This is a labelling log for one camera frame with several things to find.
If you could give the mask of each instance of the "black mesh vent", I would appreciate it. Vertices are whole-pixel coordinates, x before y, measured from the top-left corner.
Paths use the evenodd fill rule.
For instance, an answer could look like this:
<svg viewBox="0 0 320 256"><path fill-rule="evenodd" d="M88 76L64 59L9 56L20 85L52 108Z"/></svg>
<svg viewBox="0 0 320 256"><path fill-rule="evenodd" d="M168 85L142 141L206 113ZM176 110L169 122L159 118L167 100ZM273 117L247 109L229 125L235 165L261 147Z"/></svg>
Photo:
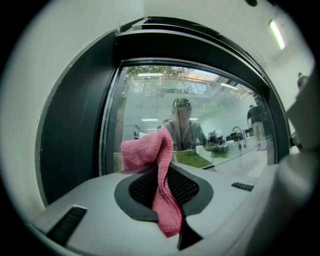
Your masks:
<svg viewBox="0 0 320 256"><path fill-rule="evenodd" d="M87 209L72 207L47 234L47 237L57 244L65 246L86 212Z"/></svg>
<svg viewBox="0 0 320 256"><path fill-rule="evenodd" d="M145 207L152 208L152 203L158 187L158 168L155 168L129 186L130 196Z"/></svg>
<svg viewBox="0 0 320 256"><path fill-rule="evenodd" d="M239 182L233 183L231 186L235 187L237 189L246 190L246 191L249 191L249 192L254 188L254 186L247 185L247 184L242 184L242 183L239 183Z"/></svg>
<svg viewBox="0 0 320 256"><path fill-rule="evenodd" d="M180 206L189 202L199 192L197 183L171 167L168 169L167 180L169 189Z"/></svg>

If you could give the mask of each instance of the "ceiling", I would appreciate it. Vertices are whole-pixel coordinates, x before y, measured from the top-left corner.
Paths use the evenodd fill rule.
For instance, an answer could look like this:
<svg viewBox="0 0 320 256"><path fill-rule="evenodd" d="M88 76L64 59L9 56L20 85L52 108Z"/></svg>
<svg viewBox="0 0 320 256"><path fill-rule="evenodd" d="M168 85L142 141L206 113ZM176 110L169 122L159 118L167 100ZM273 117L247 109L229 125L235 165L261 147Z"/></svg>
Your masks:
<svg viewBox="0 0 320 256"><path fill-rule="evenodd" d="M277 7L258 0L256 7L244 0L144 0L147 16L166 16L200 23L226 36L246 50L261 65L281 53L268 22L273 19L288 46L297 29Z"/></svg>

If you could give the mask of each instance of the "microfiber cloth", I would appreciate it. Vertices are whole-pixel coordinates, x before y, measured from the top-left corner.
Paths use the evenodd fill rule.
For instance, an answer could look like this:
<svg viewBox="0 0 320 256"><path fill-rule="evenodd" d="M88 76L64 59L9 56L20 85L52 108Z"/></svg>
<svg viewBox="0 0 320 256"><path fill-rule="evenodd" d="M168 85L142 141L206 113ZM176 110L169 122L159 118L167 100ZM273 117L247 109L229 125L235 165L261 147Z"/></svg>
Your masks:
<svg viewBox="0 0 320 256"><path fill-rule="evenodd" d="M182 210L172 195L167 180L172 150L172 138L166 128L121 143L123 171L152 163L158 165L158 187L152 210L157 213L158 226L168 238L180 233L182 223Z"/></svg>

